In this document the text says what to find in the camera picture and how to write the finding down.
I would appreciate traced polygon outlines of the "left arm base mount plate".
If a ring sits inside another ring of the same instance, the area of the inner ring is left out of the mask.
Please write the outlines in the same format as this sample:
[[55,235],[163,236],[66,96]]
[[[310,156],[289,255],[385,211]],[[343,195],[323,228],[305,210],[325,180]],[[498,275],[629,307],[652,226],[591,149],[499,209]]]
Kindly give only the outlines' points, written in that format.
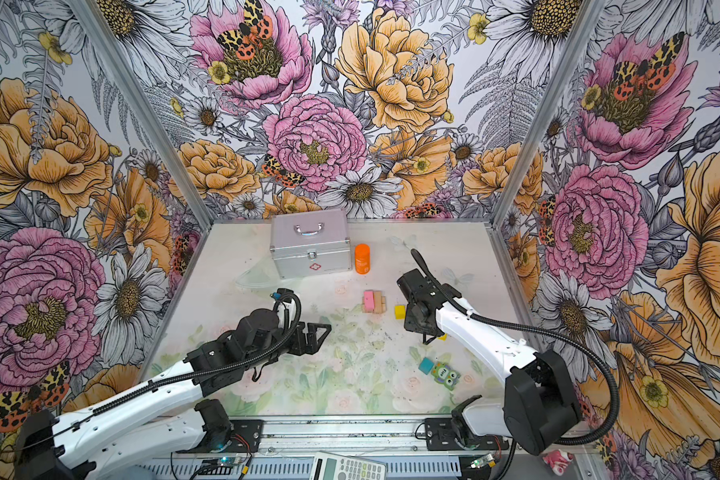
[[265,422],[260,419],[231,419],[230,432],[221,453],[254,454],[259,451]]

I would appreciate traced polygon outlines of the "pink rectangular block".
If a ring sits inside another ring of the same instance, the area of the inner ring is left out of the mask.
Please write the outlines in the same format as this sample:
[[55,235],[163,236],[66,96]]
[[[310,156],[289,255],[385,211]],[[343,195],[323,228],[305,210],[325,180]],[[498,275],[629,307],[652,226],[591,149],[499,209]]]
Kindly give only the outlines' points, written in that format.
[[376,308],[375,292],[373,290],[366,290],[363,292],[363,311],[365,313],[374,313]]

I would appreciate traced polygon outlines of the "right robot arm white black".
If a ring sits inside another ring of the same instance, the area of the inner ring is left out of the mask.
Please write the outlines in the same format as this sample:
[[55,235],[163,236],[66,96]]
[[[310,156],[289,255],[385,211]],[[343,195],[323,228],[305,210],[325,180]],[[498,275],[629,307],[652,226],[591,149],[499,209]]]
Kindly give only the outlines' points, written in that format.
[[473,395],[451,413],[451,429],[463,446],[483,437],[509,437],[538,455],[582,420],[564,360],[553,351],[538,352],[477,312],[449,285],[436,286],[420,270],[404,273],[397,285],[406,301],[404,328],[425,342],[446,335],[457,340],[504,382],[503,400]]

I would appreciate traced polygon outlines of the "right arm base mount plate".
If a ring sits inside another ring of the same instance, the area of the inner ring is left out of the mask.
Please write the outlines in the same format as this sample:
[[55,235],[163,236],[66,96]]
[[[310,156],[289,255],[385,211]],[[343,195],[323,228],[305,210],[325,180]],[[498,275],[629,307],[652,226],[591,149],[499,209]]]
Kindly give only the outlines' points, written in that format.
[[415,437],[423,440],[428,451],[505,451],[509,441],[501,436],[459,436],[451,418],[429,417],[416,429]]

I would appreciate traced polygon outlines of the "teal cube block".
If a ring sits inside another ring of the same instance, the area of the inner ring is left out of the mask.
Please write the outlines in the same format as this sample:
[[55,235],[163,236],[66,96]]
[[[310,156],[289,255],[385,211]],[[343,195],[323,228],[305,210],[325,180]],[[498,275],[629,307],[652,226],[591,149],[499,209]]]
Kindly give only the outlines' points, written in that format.
[[418,366],[418,369],[424,375],[430,375],[434,368],[435,368],[435,363],[427,357],[423,358]]

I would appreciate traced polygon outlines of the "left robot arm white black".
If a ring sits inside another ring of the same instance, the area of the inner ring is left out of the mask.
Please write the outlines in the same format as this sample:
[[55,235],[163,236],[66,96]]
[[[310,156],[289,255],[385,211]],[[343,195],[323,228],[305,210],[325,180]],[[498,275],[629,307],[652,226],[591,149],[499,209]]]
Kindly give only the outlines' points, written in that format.
[[330,334],[302,320],[295,292],[281,288],[270,308],[243,317],[162,373],[105,401],[60,416],[32,414],[14,446],[17,479],[96,479],[162,453],[223,452],[253,443],[235,430],[216,392],[259,380],[283,355],[314,355]]

